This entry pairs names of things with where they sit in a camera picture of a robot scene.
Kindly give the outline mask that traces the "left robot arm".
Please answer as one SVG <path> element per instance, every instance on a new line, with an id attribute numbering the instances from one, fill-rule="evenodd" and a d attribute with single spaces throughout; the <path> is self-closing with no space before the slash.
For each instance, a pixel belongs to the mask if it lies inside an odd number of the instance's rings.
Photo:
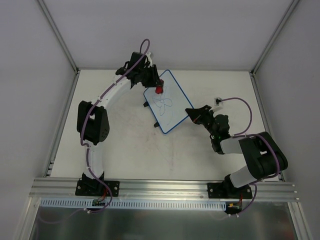
<path id="1" fill-rule="evenodd" d="M 115 72 L 109 87 L 97 98 L 79 103 L 76 130 L 80 134 L 80 144 L 86 148 L 86 167 L 77 182 L 77 196 L 112 194 L 104 182 L 102 150 L 102 143 L 110 133 L 108 109 L 137 84 L 153 89 L 156 94 L 163 93 L 164 81 L 151 55 L 151 52 L 133 52 L 130 60 Z"/>

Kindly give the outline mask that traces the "red bone-shaped eraser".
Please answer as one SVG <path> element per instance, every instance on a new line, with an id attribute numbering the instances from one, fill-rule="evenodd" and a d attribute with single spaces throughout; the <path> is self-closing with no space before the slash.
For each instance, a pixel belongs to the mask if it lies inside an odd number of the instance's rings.
<path id="1" fill-rule="evenodd" d="M 160 84 L 156 86 L 155 93 L 160 95 L 164 92 L 164 81 L 161 79 Z"/>

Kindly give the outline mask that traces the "blue framed whiteboard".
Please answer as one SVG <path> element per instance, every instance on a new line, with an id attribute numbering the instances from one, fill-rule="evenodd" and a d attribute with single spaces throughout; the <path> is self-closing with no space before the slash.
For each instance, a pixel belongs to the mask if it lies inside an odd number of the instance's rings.
<path id="1" fill-rule="evenodd" d="M 168 134 L 187 119 L 185 109 L 194 106 L 169 69 L 159 77 L 164 81 L 163 93 L 156 94 L 155 89 L 148 88 L 144 91 L 143 96 L 149 103 L 150 110 L 156 122 L 159 123 L 162 133 Z"/>

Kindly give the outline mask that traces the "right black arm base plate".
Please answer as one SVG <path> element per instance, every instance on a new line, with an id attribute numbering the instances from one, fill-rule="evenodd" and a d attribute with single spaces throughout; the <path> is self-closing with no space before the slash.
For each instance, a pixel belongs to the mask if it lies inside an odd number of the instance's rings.
<path id="1" fill-rule="evenodd" d="M 208 182 L 207 192 L 209 199 L 245 199 L 253 198 L 252 190 L 249 185 L 240 188 L 226 185 L 223 182 Z"/>

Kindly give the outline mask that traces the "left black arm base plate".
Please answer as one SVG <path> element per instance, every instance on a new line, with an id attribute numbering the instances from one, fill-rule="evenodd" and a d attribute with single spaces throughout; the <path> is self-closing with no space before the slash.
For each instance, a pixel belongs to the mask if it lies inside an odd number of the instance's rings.
<path id="1" fill-rule="evenodd" d="M 110 188 L 111 191 L 111 194 L 109 192 L 106 193 L 107 197 L 110 197 L 111 195 L 113 197 L 119 196 L 119 181 L 104 180 L 104 183 Z M 99 183 L 95 179 L 89 178 L 88 180 L 85 180 L 81 178 L 77 181 L 75 195 L 82 197 L 102 197 L 106 189 L 107 188 L 103 184 Z"/>

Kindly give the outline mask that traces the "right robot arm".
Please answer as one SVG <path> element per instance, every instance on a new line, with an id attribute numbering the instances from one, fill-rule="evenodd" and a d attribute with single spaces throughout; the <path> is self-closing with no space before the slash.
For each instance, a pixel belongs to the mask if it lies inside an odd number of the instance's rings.
<path id="1" fill-rule="evenodd" d="M 231 136 L 227 115 L 215 115 L 208 105 L 185 111 L 194 124 L 204 126 L 209 132 L 215 153 L 240 154 L 245 160 L 244 167 L 225 176 L 221 183 L 207 184 L 209 198 L 237 199 L 244 196 L 249 199 L 252 194 L 246 191 L 250 184 L 274 178 L 288 168 L 287 158 L 268 132 Z"/>

